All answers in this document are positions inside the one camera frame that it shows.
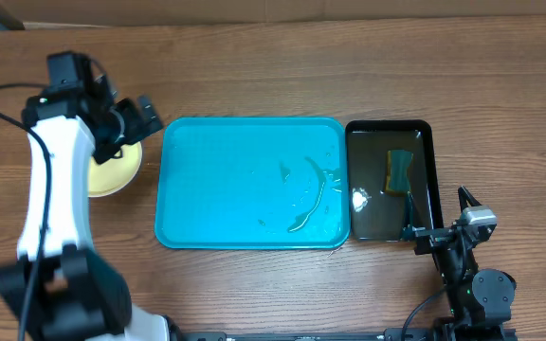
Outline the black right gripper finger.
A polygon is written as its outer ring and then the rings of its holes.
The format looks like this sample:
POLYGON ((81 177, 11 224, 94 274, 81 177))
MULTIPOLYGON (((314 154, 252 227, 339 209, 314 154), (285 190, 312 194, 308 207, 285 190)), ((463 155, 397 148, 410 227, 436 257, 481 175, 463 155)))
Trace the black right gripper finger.
POLYGON ((468 207, 481 205, 465 186, 458 187, 457 192, 461 211, 464 211, 468 207))
POLYGON ((405 196, 405 209, 403 218, 403 228, 401 232, 402 240, 413 240, 415 233, 420 229, 418 210, 415 206, 413 196, 409 191, 405 196))

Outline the yellow plate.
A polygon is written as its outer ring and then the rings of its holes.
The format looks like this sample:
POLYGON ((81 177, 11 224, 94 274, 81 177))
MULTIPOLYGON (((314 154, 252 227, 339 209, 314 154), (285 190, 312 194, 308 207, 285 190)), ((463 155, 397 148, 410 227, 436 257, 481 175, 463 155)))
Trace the yellow plate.
POLYGON ((120 151, 108 161, 97 164, 90 160, 88 172, 88 196, 104 197, 126 187, 137 175, 143 156, 140 142, 123 145, 120 151))

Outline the green yellow sponge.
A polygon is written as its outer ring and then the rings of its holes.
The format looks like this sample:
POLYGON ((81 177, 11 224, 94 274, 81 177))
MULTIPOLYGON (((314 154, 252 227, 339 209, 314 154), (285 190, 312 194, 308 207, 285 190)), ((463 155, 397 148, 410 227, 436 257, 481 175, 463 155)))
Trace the green yellow sponge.
POLYGON ((410 192, 410 169, 413 153, 405 150, 387 151, 385 192, 389 195, 406 195, 410 192))

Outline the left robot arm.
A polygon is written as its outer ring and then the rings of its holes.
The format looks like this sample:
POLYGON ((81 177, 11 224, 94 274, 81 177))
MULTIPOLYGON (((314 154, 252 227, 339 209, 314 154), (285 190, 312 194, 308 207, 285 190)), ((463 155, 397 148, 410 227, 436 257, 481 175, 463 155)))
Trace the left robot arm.
POLYGON ((101 65, 65 51, 47 57, 49 81, 14 125, 31 150, 27 217, 17 259, 0 265, 0 297, 20 339, 170 340, 165 315, 136 306, 123 276, 95 250, 88 170, 162 129, 146 97, 118 99, 101 65))

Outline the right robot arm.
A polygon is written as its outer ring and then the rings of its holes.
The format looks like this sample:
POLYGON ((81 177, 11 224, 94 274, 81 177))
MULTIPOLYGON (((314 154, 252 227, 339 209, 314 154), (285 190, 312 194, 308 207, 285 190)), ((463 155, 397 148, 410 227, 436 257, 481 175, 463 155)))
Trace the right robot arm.
POLYGON ((414 253, 431 255, 443 287, 412 310, 399 334, 406 340, 510 341, 518 338, 503 324, 511 319, 517 283, 508 273, 480 269, 473 249, 490 239, 497 216, 470 191, 458 188, 460 217, 451 226, 413 232, 414 253), (451 315, 435 319, 432 327, 419 332, 410 327, 414 317, 429 303, 446 296, 451 315))

